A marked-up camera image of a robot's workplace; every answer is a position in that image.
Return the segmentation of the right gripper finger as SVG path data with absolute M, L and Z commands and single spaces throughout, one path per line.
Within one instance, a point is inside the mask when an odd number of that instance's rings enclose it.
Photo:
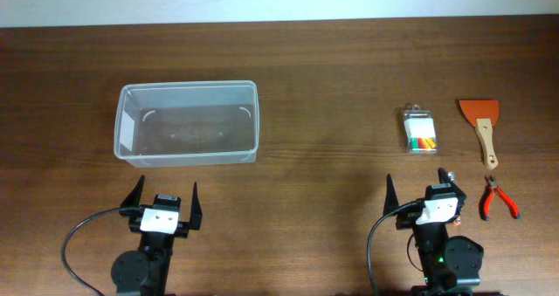
M 443 168 L 438 168 L 438 180 L 440 184 L 454 184 L 455 175 L 453 172 L 448 172 Z
M 390 174 L 386 175 L 386 195 L 383 205 L 383 214 L 391 217 L 395 215 L 395 211 L 399 208 L 397 193 Z

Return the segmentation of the clear case of coloured bits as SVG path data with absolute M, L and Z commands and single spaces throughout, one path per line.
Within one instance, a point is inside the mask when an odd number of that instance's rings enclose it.
M 438 143 L 434 119 L 430 110 L 419 105 L 406 107 L 403 111 L 407 151 L 411 154 L 434 154 Z

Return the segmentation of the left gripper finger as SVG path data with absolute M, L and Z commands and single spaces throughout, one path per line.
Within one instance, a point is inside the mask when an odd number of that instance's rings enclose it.
M 141 194 L 145 182 L 145 176 L 141 176 L 137 184 L 130 193 L 124 198 L 120 205 L 121 214 L 141 214 L 142 207 L 140 205 Z
M 203 219 L 203 212 L 198 197 L 197 183 L 194 182 L 192 198 L 191 198 L 191 206 L 190 206 L 190 219 L 189 219 L 190 229 L 193 231 L 199 231 L 201 228 L 202 219 Z

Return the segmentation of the clear plastic storage container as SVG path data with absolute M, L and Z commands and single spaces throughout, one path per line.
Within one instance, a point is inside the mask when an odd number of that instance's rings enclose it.
M 129 84 L 117 105 L 114 155 L 136 168 L 251 163 L 259 130 L 251 80 Z

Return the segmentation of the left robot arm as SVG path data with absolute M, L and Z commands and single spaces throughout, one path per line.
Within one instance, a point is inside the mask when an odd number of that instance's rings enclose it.
M 130 231 L 140 235 L 140 243 L 113 262 L 111 279 L 118 295 L 164 295 L 175 240 L 201 228 L 203 212 L 196 184 L 190 217 L 182 221 L 178 196 L 157 195 L 150 205 L 140 203 L 144 182 L 142 176 L 120 206 L 120 215 L 128 219 Z

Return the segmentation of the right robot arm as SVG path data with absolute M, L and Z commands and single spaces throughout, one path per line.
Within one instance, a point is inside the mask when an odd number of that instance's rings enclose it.
M 423 197 L 401 204 L 387 176 L 383 215 L 396 219 L 397 230 L 412 230 L 424 275 L 424 284 L 413 286 L 412 295 L 471 295 L 480 284 L 484 249 L 468 237 L 448 235 L 446 226 L 459 218 L 466 193 L 442 168 L 438 179 Z

